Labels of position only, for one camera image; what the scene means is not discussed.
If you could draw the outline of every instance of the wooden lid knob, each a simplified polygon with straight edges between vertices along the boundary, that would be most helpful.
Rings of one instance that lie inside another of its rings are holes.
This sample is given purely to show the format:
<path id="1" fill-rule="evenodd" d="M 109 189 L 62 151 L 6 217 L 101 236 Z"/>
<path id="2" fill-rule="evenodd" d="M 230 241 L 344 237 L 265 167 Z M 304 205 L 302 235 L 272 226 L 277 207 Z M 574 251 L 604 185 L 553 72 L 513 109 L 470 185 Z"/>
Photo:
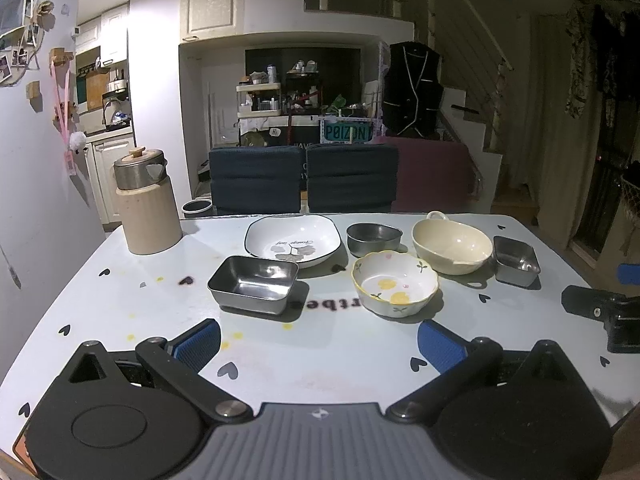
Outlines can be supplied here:
<path id="1" fill-rule="evenodd" d="M 138 148 L 134 148 L 133 150 L 129 150 L 129 155 L 133 158 L 138 158 L 142 156 L 142 153 L 146 150 L 146 146 L 140 146 Z"/>

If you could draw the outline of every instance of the table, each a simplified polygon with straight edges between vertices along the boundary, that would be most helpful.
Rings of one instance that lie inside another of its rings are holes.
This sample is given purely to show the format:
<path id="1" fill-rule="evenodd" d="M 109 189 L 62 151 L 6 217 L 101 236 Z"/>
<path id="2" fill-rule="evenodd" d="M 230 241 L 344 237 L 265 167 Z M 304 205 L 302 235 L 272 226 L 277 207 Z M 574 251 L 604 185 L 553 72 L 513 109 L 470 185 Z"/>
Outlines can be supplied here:
<path id="1" fill-rule="evenodd" d="M 423 217 L 330 215 L 343 241 L 350 224 L 379 222 L 402 229 L 402 244 L 414 254 L 411 229 Z M 180 243 L 151 256 L 129 253 L 118 228 L 60 293 L 0 386 L 0 449 L 13 455 L 14 440 L 26 421 L 21 408 L 29 403 L 33 411 L 81 342 L 97 339 L 109 351 L 128 350 L 151 336 L 172 339 L 207 317 L 219 322 L 223 341 L 200 374 L 255 413 L 268 401 L 373 401 L 384 411 L 438 375 L 432 366 L 417 372 L 410 367 L 411 357 L 420 358 L 418 327 L 429 317 L 467 340 L 488 336 L 505 349 L 529 350 L 539 339 L 557 341 L 611 423 L 640 402 L 640 356 L 609 354 L 601 323 L 562 309 L 562 290 L 586 283 L 513 218 L 452 216 L 490 238 L 499 234 L 532 245 L 542 268 L 539 290 L 505 285 L 493 277 L 484 282 L 482 269 L 466 281 L 441 276 L 442 294 L 404 321 L 383 319 L 358 306 L 350 276 L 355 258 L 344 247 L 324 264 L 300 271 L 300 280 L 308 285 L 305 306 L 288 310 L 288 317 L 267 320 L 221 310 L 207 281 L 227 256 L 246 254 L 244 234 L 257 218 L 183 221 Z M 609 364 L 604 366 L 601 357 Z M 238 370 L 235 379 L 228 363 Z"/>

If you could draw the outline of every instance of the yellow dot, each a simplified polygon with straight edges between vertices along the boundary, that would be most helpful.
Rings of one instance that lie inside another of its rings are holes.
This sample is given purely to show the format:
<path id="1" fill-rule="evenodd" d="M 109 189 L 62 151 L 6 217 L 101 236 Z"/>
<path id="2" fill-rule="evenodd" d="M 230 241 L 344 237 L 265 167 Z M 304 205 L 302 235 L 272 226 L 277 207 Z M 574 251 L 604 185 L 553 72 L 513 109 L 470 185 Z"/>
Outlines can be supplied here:
<path id="1" fill-rule="evenodd" d="M 395 292 L 391 295 L 391 304 L 406 305 L 408 303 L 411 303 L 411 300 L 406 292 Z"/>
<path id="2" fill-rule="evenodd" d="M 390 280 L 388 278 L 385 278 L 384 280 L 380 280 L 378 282 L 378 286 L 382 289 L 382 290 L 390 290 L 392 288 L 394 288 L 396 286 L 396 281 L 395 280 Z"/>

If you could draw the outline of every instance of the metal lid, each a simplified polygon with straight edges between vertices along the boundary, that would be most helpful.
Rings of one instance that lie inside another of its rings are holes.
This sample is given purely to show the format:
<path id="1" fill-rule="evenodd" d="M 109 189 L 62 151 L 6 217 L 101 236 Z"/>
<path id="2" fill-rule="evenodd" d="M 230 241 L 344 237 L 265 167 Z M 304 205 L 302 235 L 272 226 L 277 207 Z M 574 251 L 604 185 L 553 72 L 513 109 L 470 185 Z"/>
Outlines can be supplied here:
<path id="1" fill-rule="evenodd" d="M 162 150 L 148 150 L 145 146 L 129 150 L 129 155 L 113 163 L 116 183 L 121 190 L 158 184 L 166 177 L 165 167 Z"/>

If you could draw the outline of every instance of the curtain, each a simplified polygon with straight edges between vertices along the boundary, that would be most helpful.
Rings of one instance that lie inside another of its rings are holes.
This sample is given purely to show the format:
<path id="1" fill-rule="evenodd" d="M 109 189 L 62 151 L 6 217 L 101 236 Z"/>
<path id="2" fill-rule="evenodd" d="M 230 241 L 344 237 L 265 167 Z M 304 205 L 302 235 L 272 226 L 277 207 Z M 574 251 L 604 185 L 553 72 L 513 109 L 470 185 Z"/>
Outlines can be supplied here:
<path id="1" fill-rule="evenodd" d="M 602 96 L 594 84 L 582 116 L 565 105 L 570 87 L 571 39 L 562 16 L 531 20 L 529 97 L 521 160 L 540 211 L 540 229 L 566 247 L 587 199 L 600 133 Z"/>

